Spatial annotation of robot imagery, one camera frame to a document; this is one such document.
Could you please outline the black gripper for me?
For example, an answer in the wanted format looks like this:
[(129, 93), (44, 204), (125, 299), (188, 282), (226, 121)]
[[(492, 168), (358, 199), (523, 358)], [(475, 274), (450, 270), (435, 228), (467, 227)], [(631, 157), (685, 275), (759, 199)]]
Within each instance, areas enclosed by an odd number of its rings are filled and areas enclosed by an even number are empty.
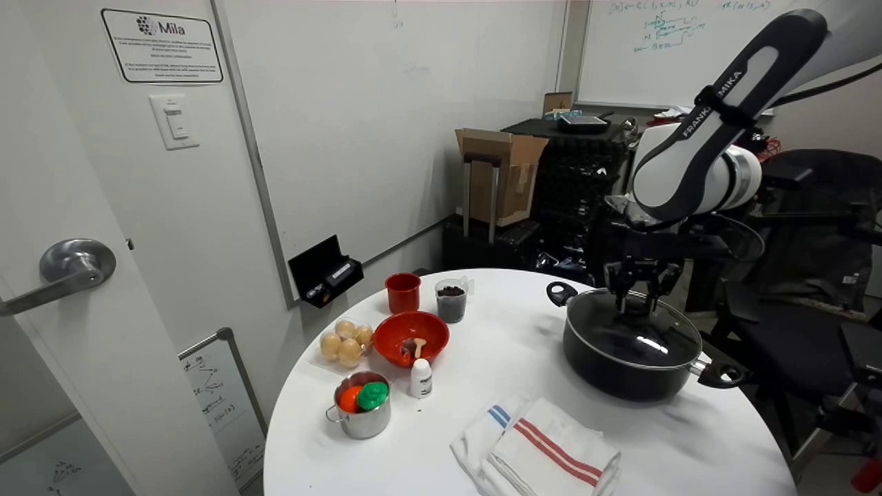
[(646, 228), (616, 219), (603, 232), (603, 282), (616, 296), (616, 306), (625, 310), (629, 292), (638, 282), (646, 282), (646, 303), (657, 306), (668, 296), (680, 266), (700, 257), (709, 239), (694, 228)]

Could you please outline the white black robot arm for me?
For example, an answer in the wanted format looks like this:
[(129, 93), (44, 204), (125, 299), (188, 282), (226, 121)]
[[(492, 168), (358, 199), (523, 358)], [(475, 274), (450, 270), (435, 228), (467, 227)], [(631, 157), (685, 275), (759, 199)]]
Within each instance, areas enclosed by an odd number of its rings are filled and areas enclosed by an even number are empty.
[(607, 288), (617, 301), (625, 301), (638, 282), (650, 283), (650, 299), (660, 296), (663, 274), (674, 268), (664, 250), (680, 257), (671, 227), (741, 208), (759, 191), (762, 162), (737, 147), (737, 137), (787, 92), (824, 40), (828, 20), (814, 9), (774, 16), (697, 93), (679, 125), (643, 133), (629, 191), (609, 199), (624, 235), (624, 248), (607, 266)]

